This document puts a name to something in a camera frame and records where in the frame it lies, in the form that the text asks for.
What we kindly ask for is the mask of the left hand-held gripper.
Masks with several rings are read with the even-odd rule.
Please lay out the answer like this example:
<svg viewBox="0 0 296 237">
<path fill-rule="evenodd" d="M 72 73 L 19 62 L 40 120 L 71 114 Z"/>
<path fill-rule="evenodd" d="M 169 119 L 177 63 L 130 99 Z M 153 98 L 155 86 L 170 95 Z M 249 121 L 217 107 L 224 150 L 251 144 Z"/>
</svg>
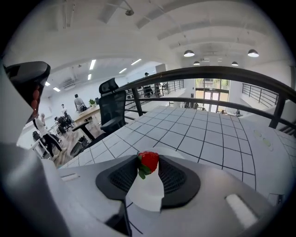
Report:
<svg viewBox="0 0 296 237">
<path fill-rule="evenodd" d="M 0 193 L 34 233 L 73 237 L 73 195 L 52 164 L 13 144 L 0 143 Z"/>
</svg>

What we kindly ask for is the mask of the black mesh office chair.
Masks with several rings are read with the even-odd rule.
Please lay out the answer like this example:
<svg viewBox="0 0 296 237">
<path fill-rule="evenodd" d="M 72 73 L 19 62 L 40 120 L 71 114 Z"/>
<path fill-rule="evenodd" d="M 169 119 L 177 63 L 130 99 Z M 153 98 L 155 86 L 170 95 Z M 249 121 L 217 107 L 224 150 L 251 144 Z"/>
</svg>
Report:
<svg viewBox="0 0 296 237">
<path fill-rule="evenodd" d="M 88 148 L 111 135 L 126 124 L 124 118 L 126 91 L 117 91 L 118 88 L 119 86 L 116 84 L 115 78 L 111 78 L 99 86 L 99 92 L 101 94 L 99 99 L 101 115 L 100 129 L 104 133 L 95 138 L 88 145 Z"/>
</svg>

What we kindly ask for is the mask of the black floor device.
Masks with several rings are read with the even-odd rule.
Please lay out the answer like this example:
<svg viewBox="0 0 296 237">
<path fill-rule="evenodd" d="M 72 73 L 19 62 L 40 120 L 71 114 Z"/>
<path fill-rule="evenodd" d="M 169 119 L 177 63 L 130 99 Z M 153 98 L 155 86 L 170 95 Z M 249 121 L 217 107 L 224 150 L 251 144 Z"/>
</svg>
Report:
<svg viewBox="0 0 296 237">
<path fill-rule="evenodd" d="M 72 148 L 70 155 L 72 157 L 78 156 L 81 152 L 83 152 L 86 148 L 88 148 L 89 142 L 85 136 L 79 138 L 78 142 Z"/>
</svg>

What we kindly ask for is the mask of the white grid tablecloth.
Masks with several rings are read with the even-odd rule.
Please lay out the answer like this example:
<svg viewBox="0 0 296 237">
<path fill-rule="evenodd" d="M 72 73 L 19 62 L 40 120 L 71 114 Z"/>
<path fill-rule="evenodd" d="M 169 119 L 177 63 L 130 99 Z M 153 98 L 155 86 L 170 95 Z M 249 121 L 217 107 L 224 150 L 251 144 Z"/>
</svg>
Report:
<svg viewBox="0 0 296 237">
<path fill-rule="evenodd" d="M 296 138 L 229 115 L 160 106 L 88 148 L 60 169 L 105 162 L 137 151 L 207 165 L 228 172 L 281 207 L 296 187 Z M 161 212 L 127 200 L 135 237 L 160 237 Z"/>
</svg>

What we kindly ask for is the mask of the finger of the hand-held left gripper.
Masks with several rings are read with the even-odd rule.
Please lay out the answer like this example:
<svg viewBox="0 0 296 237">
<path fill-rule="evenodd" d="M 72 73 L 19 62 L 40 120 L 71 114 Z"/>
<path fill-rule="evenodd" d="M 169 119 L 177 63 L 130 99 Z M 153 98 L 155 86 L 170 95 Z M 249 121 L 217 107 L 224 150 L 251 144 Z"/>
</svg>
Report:
<svg viewBox="0 0 296 237">
<path fill-rule="evenodd" d="M 42 61 L 6 67 L 0 61 L 0 144 L 16 144 L 37 114 L 50 66 Z"/>
</svg>

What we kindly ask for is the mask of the wooden desk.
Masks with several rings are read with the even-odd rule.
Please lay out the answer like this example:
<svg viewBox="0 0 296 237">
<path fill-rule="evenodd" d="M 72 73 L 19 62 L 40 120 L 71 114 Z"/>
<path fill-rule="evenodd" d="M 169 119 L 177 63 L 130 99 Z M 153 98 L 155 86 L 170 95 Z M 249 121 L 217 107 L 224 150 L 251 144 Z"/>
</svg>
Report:
<svg viewBox="0 0 296 237">
<path fill-rule="evenodd" d="M 89 141 L 93 141 L 95 138 L 92 133 L 86 128 L 86 125 L 89 123 L 85 122 L 86 119 L 94 116 L 96 118 L 96 114 L 100 113 L 100 108 L 98 106 L 86 109 L 82 113 L 78 115 L 78 117 L 74 120 L 74 128 L 73 131 L 81 130 L 87 137 Z"/>
</svg>

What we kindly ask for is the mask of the glass entrance door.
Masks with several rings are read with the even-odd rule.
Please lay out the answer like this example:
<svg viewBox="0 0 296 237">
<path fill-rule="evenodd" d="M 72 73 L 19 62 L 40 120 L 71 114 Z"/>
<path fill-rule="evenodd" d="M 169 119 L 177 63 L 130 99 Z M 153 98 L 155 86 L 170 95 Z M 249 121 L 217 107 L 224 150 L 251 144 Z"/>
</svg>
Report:
<svg viewBox="0 0 296 237">
<path fill-rule="evenodd" d="M 229 87 L 229 80 L 198 78 L 195 79 L 195 98 L 227 102 Z"/>
</svg>

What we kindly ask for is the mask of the group of ceiling strip lights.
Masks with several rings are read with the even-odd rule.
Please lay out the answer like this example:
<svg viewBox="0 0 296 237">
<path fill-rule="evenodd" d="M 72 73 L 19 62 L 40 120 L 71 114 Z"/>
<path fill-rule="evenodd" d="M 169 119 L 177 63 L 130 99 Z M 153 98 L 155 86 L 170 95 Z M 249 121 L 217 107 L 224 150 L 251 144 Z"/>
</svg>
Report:
<svg viewBox="0 0 296 237">
<path fill-rule="evenodd" d="M 140 58 L 93 59 L 51 72 L 46 87 L 55 92 L 66 91 L 88 82 L 124 76 L 143 63 L 144 60 Z"/>
</svg>

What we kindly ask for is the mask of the red strawberry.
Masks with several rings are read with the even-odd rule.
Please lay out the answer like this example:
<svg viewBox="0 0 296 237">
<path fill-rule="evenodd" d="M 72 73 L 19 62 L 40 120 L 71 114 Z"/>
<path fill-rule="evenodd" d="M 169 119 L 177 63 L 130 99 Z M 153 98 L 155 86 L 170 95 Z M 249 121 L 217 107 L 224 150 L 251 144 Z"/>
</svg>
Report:
<svg viewBox="0 0 296 237">
<path fill-rule="evenodd" d="M 159 154 L 151 151 L 143 151 L 137 153 L 138 174 L 144 180 L 147 175 L 152 174 L 158 166 Z"/>
</svg>

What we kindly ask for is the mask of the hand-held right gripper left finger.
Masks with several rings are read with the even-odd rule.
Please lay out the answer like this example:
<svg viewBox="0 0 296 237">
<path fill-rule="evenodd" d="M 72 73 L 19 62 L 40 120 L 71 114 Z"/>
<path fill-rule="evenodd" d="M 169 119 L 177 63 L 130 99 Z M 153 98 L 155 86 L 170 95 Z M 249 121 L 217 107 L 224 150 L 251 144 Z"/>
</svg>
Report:
<svg viewBox="0 0 296 237">
<path fill-rule="evenodd" d="M 84 208 L 108 227 L 132 237 L 126 195 L 136 179 L 136 155 L 74 168 L 60 176 Z"/>
</svg>

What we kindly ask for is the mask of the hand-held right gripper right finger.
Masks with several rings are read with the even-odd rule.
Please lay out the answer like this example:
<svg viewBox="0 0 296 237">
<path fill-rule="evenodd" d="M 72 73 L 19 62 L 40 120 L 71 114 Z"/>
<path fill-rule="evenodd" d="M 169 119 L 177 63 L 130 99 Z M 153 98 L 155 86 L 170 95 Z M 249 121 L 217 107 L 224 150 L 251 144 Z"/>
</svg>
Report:
<svg viewBox="0 0 296 237">
<path fill-rule="evenodd" d="M 274 216 L 261 194 L 226 171 L 160 158 L 160 237 L 258 237 Z"/>
</svg>

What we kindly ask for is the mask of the black metal railing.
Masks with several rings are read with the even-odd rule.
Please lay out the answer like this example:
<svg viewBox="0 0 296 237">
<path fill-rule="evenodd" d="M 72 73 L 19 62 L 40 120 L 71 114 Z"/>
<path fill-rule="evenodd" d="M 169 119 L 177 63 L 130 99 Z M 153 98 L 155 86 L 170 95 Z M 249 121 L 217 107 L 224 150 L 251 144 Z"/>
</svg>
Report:
<svg viewBox="0 0 296 237">
<path fill-rule="evenodd" d="M 160 98 L 147 98 L 140 99 L 137 95 L 134 96 L 133 101 L 136 102 L 136 106 L 140 107 L 140 101 L 174 101 L 174 102 L 196 102 L 196 103 L 206 103 L 218 106 L 225 106 L 234 109 L 243 110 L 253 114 L 257 114 L 261 117 L 265 117 L 271 120 L 270 127 L 276 128 L 279 123 L 282 123 L 290 128 L 296 130 L 296 125 L 281 118 L 284 104 L 287 99 L 296 104 L 296 91 L 289 86 L 271 78 L 266 75 L 253 72 L 246 69 L 223 67 L 223 66 L 201 66 L 201 67 L 189 67 L 169 70 L 161 73 L 154 74 L 152 76 L 139 80 L 132 83 L 119 87 L 116 92 L 125 91 L 131 89 L 133 92 L 139 87 L 143 86 L 145 83 L 157 83 L 164 81 L 175 81 L 175 80 L 187 80 L 195 79 L 197 77 L 205 77 L 210 79 L 229 79 L 238 82 L 250 83 L 268 89 L 272 92 L 278 94 L 278 101 L 276 105 L 275 112 L 273 114 L 264 112 L 259 109 L 250 108 L 237 103 L 208 100 L 208 99 L 195 99 L 195 98 L 181 98 L 181 97 L 160 97 Z"/>
</svg>

